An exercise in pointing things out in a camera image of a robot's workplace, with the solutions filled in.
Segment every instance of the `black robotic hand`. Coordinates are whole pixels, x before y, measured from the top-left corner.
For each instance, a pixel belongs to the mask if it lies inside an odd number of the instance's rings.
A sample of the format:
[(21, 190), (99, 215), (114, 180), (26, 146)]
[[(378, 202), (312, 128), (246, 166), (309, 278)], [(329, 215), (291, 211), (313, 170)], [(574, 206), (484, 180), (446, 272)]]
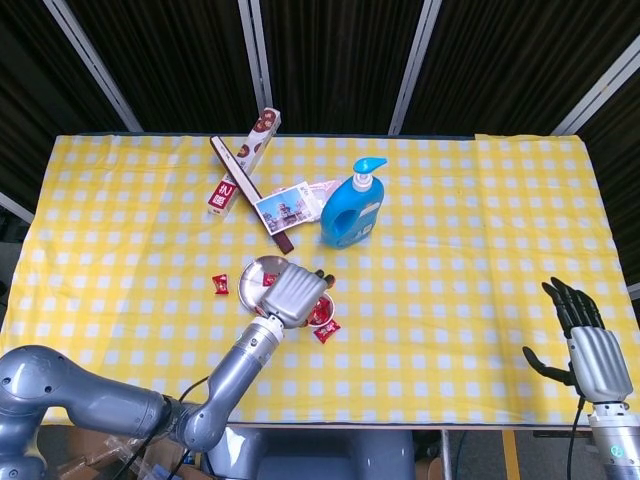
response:
[(573, 327), (596, 327), (604, 329), (598, 306), (593, 299), (580, 290), (574, 290), (555, 277), (551, 277), (552, 285), (542, 282), (542, 288), (553, 300), (558, 320), (565, 338), (571, 338)]
[(529, 347), (522, 347), (531, 367), (552, 380), (574, 386), (578, 395), (597, 402), (623, 401), (633, 391), (622, 351), (613, 333), (606, 330), (598, 307), (586, 293), (555, 277), (542, 288), (556, 307), (569, 347), (569, 370), (548, 367)]

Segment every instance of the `metal plate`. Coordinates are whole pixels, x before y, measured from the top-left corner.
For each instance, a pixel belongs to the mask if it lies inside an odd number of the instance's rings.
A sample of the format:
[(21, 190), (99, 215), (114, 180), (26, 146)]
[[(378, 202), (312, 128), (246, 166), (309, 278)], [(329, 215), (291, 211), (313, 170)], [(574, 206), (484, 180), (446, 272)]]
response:
[(242, 305), (250, 312), (255, 313), (258, 302), (269, 289), (269, 287), (262, 286), (264, 274), (271, 273), (279, 275), (288, 264), (289, 262), (286, 258), (267, 255), (256, 258), (247, 265), (238, 283), (238, 296), (240, 297)]

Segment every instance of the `robot finger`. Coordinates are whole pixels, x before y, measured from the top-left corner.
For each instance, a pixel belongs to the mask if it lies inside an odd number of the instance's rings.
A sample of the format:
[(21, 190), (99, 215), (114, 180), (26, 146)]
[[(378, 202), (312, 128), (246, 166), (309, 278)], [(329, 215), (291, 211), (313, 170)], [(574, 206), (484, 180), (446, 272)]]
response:
[(572, 326), (574, 327), (584, 326), (582, 322), (582, 318), (578, 313), (578, 309), (574, 304), (573, 296), (571, 293), (573, 291), (573, 288), (571, 288), (569, 285), (566, 285), (561, 280), (558, 280), (556, 277), (551, 277), (551, 283), (553, 284), (554, 287), (556, 287), (556, 290), (560, 295), (561, 301), (564, 304), (567, 310), (567, 313), (569, 314), (569, 317), (571, 318)]
[(598, 310), (598, 306), (596, 302), (589, 295), (584, 293), (581, 290), (578, 290), (578, 295), (582, 299), (582, 303), (585, 306), (585, 310), (587, 311), (589, 317), (591, 318), (591, 325), (594, 327), (604, 328), (604, 322), (602, 321), (602, 317), (600, 316), (600, 311)]
[(569, 290), (569, 293), (571, 294), (571, 303), (576, 307), (581, 324), (586, 327), (595, 327), (596, 325), (594, 325), (593, 315), (591, 315), (589, 310), (587, 310), (587, 305), (584, 303), (582, 297), (578, 293), (578, 290), (574, 290), (572, 288)]
[(551, 297), (551, 300), (553, 300), (553, 304), (556, 307), (556, 314), (558, 315), (558, 320), (560, 321), (560, 326), (562, 327), (564, 336), (566, 338), (570, 338), (569, 332), (574, 325), (564, 303), (562, 302), (560, 294), (555, 288), (553, 288), (546, 282), (542, 282), (542, 289), (547, 292), (547, 294)]

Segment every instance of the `blue pump cap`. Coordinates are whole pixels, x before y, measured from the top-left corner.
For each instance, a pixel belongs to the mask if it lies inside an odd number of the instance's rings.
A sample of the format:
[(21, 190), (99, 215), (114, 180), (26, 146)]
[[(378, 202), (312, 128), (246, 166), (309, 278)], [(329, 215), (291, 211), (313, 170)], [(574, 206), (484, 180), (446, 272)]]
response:
[(364, 157), (353, 164), (353, 171), (360, 174), (368, 174), (385, 163), (387, 163), (386, 158)]

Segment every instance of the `white box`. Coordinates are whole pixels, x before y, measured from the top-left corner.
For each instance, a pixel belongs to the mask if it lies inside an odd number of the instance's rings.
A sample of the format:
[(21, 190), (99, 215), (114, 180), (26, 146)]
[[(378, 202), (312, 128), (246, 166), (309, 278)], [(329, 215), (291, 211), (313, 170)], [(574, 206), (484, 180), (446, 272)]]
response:
[[(279, 126), (280, 112), (275, 108), (265, 108), (251, 132), (249, 132), (242, 148), (236, 154), (238, 164), (247, 172), (247, 175), (251, 175), (251, 172), (253, 172), (260, 157), (262, 157), (264, 149), (267, 148), (269, 140), (271, 140)], [(225, 173), (207, 202), (209, 204), (209, 212), (222, 217), (226, 216), (237, 197), (238, 187), (233, 178), (228, 173)]]

